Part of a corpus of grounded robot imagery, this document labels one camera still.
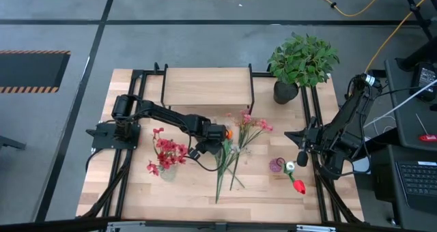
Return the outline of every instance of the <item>black pot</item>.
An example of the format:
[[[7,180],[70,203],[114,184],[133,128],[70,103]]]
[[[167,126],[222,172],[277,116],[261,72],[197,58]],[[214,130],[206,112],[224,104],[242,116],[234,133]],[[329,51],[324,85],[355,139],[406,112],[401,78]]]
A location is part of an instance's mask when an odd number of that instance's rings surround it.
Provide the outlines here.
[[[273,99],[278,104],[285,104],[293,100],[299,94],[299,87],[296,83],[288,85],[277,81],[273,87]]]

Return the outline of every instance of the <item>white cable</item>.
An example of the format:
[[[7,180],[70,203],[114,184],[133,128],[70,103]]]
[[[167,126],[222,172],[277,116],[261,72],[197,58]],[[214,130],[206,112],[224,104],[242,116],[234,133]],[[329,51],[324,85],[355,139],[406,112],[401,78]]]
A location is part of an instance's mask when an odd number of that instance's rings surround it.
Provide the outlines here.
[[[425,86],[424,88],[422,88],[421,90],[419,90],[418,92],[414,93],[414,95],[410,96],[407,100],[404,100],[401,104],[397,105],[395,108],[391,109],[390,111],[388,111],[387,113],[385,113],[383,116],[378,117],[376,119],[374,119],[372,122],[366,124],[364,126],[364,128],[366,128],[367,126],[370,126],[371,124],[373,124],[374,122],[377,122],[378,120],[382,119],[383,117],[386,117],[387,115],[391,114],[392,112],[396,111],[398,108],[400,108],[401,106],[403,106],[405,103],[407,103],[409,100],[413,99],[414,97],[416,97],[417,95],[419,95],[422,91],[428,89],[429,87],[431,87],[432,85],[434,85],[435,83],[437,83],[437,79],[434,80],[434,82],[430,83],[429,85]]]
[[[383,118],[391,118],[392,120],[394,120],[394,121],[396,122],[396,119],[395,119],[393,116],[390,116],[390,115],[389,115],[389,116],[385,116],[385,117],[383,117]],[[376,127],[376,123],[375,123],[375,122],[373,123],[373,128],[375,129],[376,135],[379,136],[380,133],[378,132],[378,129],[377,129],[377,127]]]
[[[382,133],[385,133],[385,131],[387,130],[387,128],[391,128],[391,129],[394,129],[394,127],[393,127],[393,126],[386,126],[386,127],[384,128],[384,131],[383,131]]]

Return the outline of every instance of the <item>potted plant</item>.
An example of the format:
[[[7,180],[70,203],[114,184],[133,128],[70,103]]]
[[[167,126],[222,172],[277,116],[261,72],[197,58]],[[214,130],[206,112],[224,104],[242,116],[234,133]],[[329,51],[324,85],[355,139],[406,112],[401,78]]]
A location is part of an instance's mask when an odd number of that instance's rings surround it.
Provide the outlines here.
[[[299,93],[299,87],[314,87],[327,82],[332,65],[340,63],[337,50],[328,42],[307,34],[292,37],[277,47],[268,60],[270,72],[278,78],[274,84],[274,101],[285,104]]]

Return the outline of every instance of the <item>wooden table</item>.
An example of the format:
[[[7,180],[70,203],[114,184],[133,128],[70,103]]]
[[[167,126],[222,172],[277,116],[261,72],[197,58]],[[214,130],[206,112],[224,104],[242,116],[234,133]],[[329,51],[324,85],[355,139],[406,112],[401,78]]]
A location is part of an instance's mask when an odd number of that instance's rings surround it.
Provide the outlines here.
[[[114,70],[102,120],[111,118],[115,97],[127,93],[132,70]],[[306,168],[297,167],[295,178],[304,181],[306,195],[298,194],[284,174],[272,173],[268,163],[273,158],[282,157],[295,160],[297,146],[284,136],[285,131],[302,130],[305,117],[302,99],[299,94],[286,105],[273,100],[275,78],[253,78],[255,106],[252,116],[264,118],[272,124],[271,134],[264,134],[250,144],[249,155],[242,156],[237,176],[246,186],[234,183],[229,191],[231,175],[226,175],[219,202],[215,203],[216,173],[203,170],[195,162],[188,160],[178,167],[175,180],[165,182],[160,177],[148,173],[149,160],[156,160],[152,149],[152,130],[164,127],[162,137],[177,143],[188,143],[188,137],[179,129],[155,121],[141,119],[141,140],[134,150],[122,218],[129,220],[185,220],[185,221],[227,221],[227,222],[269,222],[269,223],[321,223],[313,167],[309,161]],[[144,99],[159,104],[162,76],[148,76]],[[330,122],[338,111],[332,80],[317,85],[320,107],[324,123]],[[197,113],[209,117],[218,124],[229,124],[231,120],[225,113],[238,114],[236,108],[211,106],[175,106],[172,110],[180,113]],[[107,187],[114,150],[104,150],[89,163],[83,185],[77,215],[84,214],[97,201]],[[205,166],[216,167],[214,158],[204,154],[199,159]],[[345,164],[344,171],[350,165]],[[361,204],[354,176],[342,177],[335,182],[337,192],[353,211],[363,219]],[[114,192],[110,214],[115,212],[118,190]],[[325,193],[327,210],[330,216],[329,198]]]

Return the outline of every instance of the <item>green leaves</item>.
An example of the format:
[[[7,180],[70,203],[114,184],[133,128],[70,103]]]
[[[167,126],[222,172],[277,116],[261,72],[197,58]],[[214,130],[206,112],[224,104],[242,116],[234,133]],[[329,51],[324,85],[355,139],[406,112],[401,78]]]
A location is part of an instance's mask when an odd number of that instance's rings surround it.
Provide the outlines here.
[[[313,77],[309,80],[309,84],[314,87],[315,85],[317,85],[317,83],[319,82],[317,77]]]
[[[293,80],[298,76],[298,74],[299,74],[299,72],[290,72],[290,73],[288,74],[288,79],[289,79],[290,81],[293,81]]]
[[[325,49],[321,48],[317,54],[315,55],[314,59],[320,59],[320,57],[322,57],[325,54]]]
[[[283,72],[283,71],[284,71],[283,69],[278,69],[278,70],[276,70],[276,71],[273,72],[273,75],[274,75],[275,77],[280,77],[280,76],[282,75],[282,72]]]
[[[308,66],[308,72],[315,72],[314,66]]]
[[[299,71],[305,70],[305,64],[307,64],[307,61],[303,60],[299,64]]]
[[[304,87],[326,82],[329,79],[326,74],[332,72],[333,66],[339,62],[337,50],[329,42],[296,33],[276,47],[268,60],[270,72],[278,81],[299,83]]]

